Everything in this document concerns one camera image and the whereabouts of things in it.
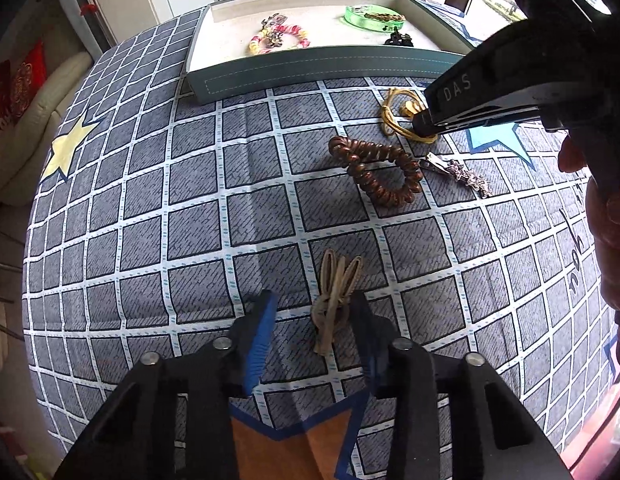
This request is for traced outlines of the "right hand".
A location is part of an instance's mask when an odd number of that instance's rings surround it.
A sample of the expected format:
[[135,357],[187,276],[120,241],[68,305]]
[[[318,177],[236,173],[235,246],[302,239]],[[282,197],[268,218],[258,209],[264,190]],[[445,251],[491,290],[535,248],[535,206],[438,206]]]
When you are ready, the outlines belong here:
[[602,272],[602,298],[610,307],[620,311],[620,188],[604,200],[596,181],[590,177],[585,208]]

